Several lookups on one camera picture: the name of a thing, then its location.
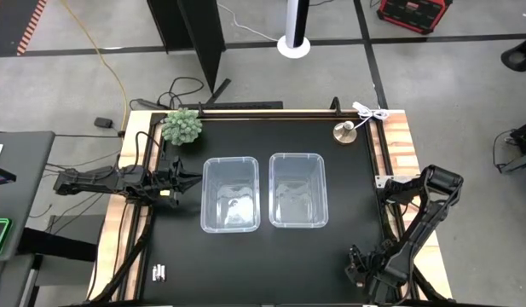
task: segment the concrete floor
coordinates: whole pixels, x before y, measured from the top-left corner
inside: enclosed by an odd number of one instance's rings
[[[270,37],[283,34],[285,0],[221,0],[239,23]],[[144,1],[78,0],[73,11],[101,47],[160,45]],[[362,0],[372,38],[416,37],[378,20]],[[227,42],[264,38],[235,28],[221,11]],[[433,36],[526,32],[526,0],[466,0],[454,3]],[[336,0],[309,12],[308,38],[360,38],[351,0]],[[390,108],[407,111],[421,167],[436,164],[465,178],[460,203],[437,231],[448,280],[460,302],[526,306],[526,172],[503,176],[492,166],[494,137],[526,123],[526,72],[512,72],[500,54],[517,41],[374,45]],[[57,0],[49,0],[29,50],[90,48],[90,43]],[[203,78],[194,52],[106,55],[130,99],[155,100],[175,77]],[[333,96],[343,103],[377,100],[362,45],[313,47],[289,61],[275,49],[234,49],[223,54],[217,82],[233,83],[219,101],[282,100],[286,108],[327,108]],[[178,91],[194,85],[179,84]],[[205,101],[207,89],[186,97]],[[0,58],[0,130],[53,130],[107,135],[92,125],[96,116],[119,125],[122,97],[95,55]],[[116,140],[62,139],[50,162],[75,164],[112,153]],[[499,145],[498,159],[515,148]],[[108,165],[113,158],[93,164]],[[32,209],[44,217],[28,225],[43,229],[50,214],[61,214],[78,198],[56,196],[44,179]],[[88,211],[103,214],[107,198]],[[38,306],[84,299],[87,287],[45,287]]]

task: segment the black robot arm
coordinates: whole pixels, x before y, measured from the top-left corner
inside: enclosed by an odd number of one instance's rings
[[[415,269],[413,261],[436,226],[448,215],[448,209],[460,198],[463,178],[440,167],[426,167],[419,178],[400,183],[388,180],[379,195],[385,208],[389,203],[409,204],[420,197],[419,212],[397,241],[385,240],[377,251],[361,254],[357,246],[350,248],[346,274],[358,286],[364,287],[371,304],[382,304],[390,290],[415,281],[432,299],[443,298]]]
[[[178,206],[177,193],[184,193],[202,179],[202,175],[183,169],[179,157],[158,171],[140,165],[121,169],[114,166],[80,172],[67,169],[58,173],[54,190],[60,195],[79,192],[119,194],[129,203]]]

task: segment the transparent storage container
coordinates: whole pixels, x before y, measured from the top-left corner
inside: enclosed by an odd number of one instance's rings
[[[252,157],[204,163],[200,226],[209,234],[254,231],[261,223],[259,165]]]
[[[320,228],[329,221],[323,158],[276,153],[269,167],[269,218],[279,228]]]

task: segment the wooden table frame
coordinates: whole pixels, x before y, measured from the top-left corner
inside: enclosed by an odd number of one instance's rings
[[[205,111],[205,113],[334,113],[334,110],[257,110],[257,111]],[[355,111],[345,110],[345,113],[356,115]],[[136,157],[136,133],[138,131],[149,132],[150,121],[153,113],[162,113],[162,111],[134,111],[130,113],[126,135],[121,151],[119,167],[133,165]],[[413,146],[413,140],[408,128],[407,116],[404,111],[390,111],[390,116],[383,123],[384,136],[387,143],[387,150],[390,156],[391,169],[394,175],[415,176],[420,173],[418,159]],[[373,136],[374,153],[378,164],[379,174],[385,174],[384,155],[380,147],[380,138],[375,123],[371,123],[371,134]],[[155,130],[155,140],[160,140],[160,129]],[[145,148],[147,137],[139,135],[139,146]],[[157,163],[158,150],[153,147],[149,159],[149,169],[153,170]],[[140,160],[143,160],[143,150],[140,150]],[[403,216],[405,228],[410,225],[416,216],[416,208],[410,206]],[[133,205],[126,205],[124,197],[112,195],[109,200],[107,214],[103,230],[101,232],[100,245],[98,246],[97,274],[95,278],[94,290],[90,298],[97,296],[104,286],[113,277],[114,271],[121,265],[124,260],[124,254],[128,246],[129,233],[132,229]],[[124,221],[121,225],[121,217],[124,214]],[[142,208],[141,216],[138,220],[136,239],[142,232],[145,224],[147,208]],[[390,222],[396,230],[396,221],[391,215]],[[415,264],[424,274],[427,281],[444,297],[451,298],[450,287],[444,263],[442,262],[441,249],[435,232],[425,243],[415,258]],[[130,268],[128,280],[124,291],[124,299],[134,299],[137,283],[137,271],[140,266],[140,257]]]

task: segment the yellow cable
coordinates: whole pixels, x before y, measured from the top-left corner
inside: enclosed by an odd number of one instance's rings
[[[66,0],[60,0],[61,4],[64,6],[64,8],[66,8],[67,12],[73,17],[73,19],[78,23],[78,25],[81,27],[81,29],[83,30],[84,34],[86,35],[86,37],[90,40],[90,42],[92,43],[92,46],[94,46],[94,50],[95,52],[98,54],[98,56],[100,56],[100,60],[101,60],[101,63],[103,63],[103,65],[105,67],[107,67],[107,69],[109,69],[109,72],[111,72],[113,74],[113,76],[115,77],[115,79],[117,80],[117,83],[118,83],[118,86],[120,86],[120,90],[123,92],[123,98],[124,98],[124,101],[123,101],[123,109],[124,109],[124,113],[123,113],[123,122],[122,124],[120,125],[120,129],[122,131],[124,131],[124,128],[126,126],[126,114],[127,114],[127,106],[128,106],[128,98],[126,98],[126,90],[124,90],[124,86],[123,86],[123,83],[120,82],[120,79],[118,78],[117,76],[117,73],[109,66],[109,64],[107,64],[106,60],[103,58],[103,56],[101,55],[100,53],[100,50],[98,49],[98,46],[96,46],[96,44],[94,43],[94,39],[92,39],[92,37],[90,36],[89,32],[86,30],[86,28],[84,27],[83,25],[83,22],[81,22],[81,20],[79,20],[79,18],[77,18],[77,16],[72,12],[72,10],[69,8],[69,5],[67,5],[67,1]]]

